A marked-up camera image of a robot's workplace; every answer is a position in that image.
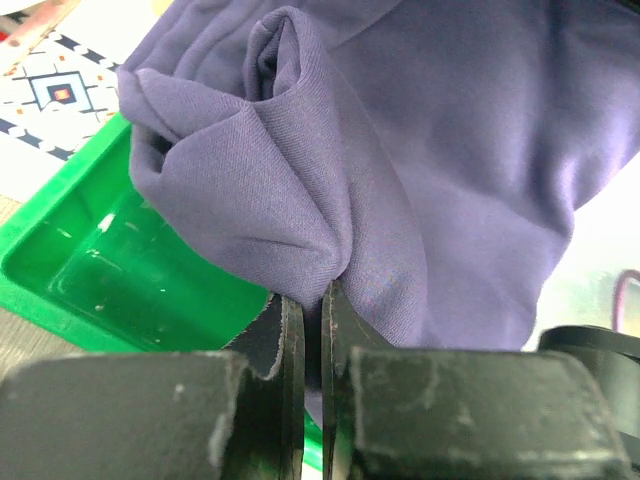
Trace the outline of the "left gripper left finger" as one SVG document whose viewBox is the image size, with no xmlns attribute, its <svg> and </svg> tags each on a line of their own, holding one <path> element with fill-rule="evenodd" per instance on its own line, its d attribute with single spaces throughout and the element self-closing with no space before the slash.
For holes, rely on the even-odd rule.
<svg viewBox="0 0 640 480">
<path fill-rule="evenodd" d="M 5 479 L 297 479 L 304 325 L 273 296 L 218 351 L 84 354 L 1 383 Z"/>
</svg>

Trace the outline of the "purple garment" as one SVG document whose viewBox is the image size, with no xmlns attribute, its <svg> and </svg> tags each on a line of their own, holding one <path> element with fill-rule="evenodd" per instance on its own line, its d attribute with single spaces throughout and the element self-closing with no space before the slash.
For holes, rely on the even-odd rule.
<svg viewBox="0 0 640 480">
<path fill-rule="evenodd" d="M 176 1 L 117 72 L 140 194 L 399 347 L 519 350 L 575 212 L 639 151 L 635 1 Z"/>
</svg>

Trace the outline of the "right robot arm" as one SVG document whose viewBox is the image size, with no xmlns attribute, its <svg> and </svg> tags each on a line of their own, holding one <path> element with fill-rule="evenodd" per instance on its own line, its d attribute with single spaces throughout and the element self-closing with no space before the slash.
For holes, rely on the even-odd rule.
<svg viewBox="0 0 640 480">
<path fill-rule="evenodd" d="M 601 327 L 560 326 L 542 333 L 538 349 L 569 354 L 589 370 L 614 417 L 635 470 L 639 469 L 639 339 Z"/>
</svg>

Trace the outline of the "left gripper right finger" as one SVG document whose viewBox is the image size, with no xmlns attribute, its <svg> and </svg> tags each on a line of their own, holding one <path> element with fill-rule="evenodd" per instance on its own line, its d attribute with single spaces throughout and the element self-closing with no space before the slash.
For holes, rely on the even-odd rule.
<svg viewBox="0 0 640 480">
<path fill-rule="evenodd" d="M 342 286 L 322 307 L 327 479 L 631 479 L 598 383 L 557 351 L 393 347 Z"/>
</svg>

